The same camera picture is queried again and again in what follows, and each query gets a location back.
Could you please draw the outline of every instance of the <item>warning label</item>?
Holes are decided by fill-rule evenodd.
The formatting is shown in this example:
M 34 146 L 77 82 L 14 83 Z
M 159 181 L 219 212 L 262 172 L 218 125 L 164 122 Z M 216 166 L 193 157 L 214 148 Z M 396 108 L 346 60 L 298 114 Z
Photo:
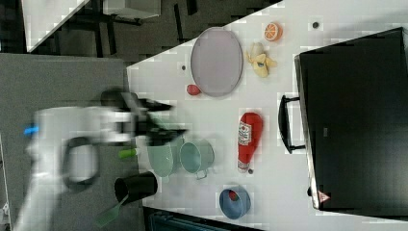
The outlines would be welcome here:
M 323 192 L 318 191 L 318 195 L 320 203 L 323 203 L 324 201 L 330 199 L 330 196 L 324 194 Z

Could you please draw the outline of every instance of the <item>teal mug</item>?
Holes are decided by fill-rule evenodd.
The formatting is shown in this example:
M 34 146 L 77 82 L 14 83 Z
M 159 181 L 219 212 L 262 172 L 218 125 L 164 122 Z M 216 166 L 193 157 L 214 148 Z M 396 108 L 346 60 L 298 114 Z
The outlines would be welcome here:
M 207 169 L 214 162 L 214 150 L 206 140 L 185 142 L 180 149 L 180 162 L 187 172 L 196 174 L 197 180 L 207 177 Z

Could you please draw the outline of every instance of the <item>black cup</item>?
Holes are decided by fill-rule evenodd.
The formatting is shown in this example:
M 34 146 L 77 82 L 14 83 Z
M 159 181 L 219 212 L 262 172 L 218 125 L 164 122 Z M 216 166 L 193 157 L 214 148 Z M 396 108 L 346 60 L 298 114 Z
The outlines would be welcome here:
M 123 205 L 154 195 L 157 191 L 157 180 L 150 171 L 115 181 L 115 195 L 118 202 L 129 194 Z

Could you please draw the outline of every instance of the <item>gray mat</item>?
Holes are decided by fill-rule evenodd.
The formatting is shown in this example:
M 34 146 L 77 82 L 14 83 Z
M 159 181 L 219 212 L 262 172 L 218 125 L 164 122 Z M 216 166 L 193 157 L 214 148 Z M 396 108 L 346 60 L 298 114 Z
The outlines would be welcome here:
M 124 74 L 122 60 L 0 54 L 0 132 L 12 224 L 30 179 L 31 160 L 24 153 L 29 140 L 23 136 L 23 129 L 32 121 L 33 113 L 45 108 L 87 106 L 105 88 L 122 87 Z M 116 204 L 116 177 L 138 169 L 136 157 L 118 159 L 121 148 L 100 148 L 99 179 L 84 192 L 62 196 L 52 230 L 101 230 L 93 219 Z M 122 209 L 119 219 L 102 230 L 144 229 L 139 203 Z

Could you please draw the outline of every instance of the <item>ketchup label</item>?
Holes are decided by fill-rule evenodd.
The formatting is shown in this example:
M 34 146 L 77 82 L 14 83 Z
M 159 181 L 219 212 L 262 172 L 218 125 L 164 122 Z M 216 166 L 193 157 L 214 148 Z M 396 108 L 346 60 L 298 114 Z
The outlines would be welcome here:
M 238 131 L 238 143 L 248 145 L 251 142 L 252 126 L 240 121 L 240 129 Z

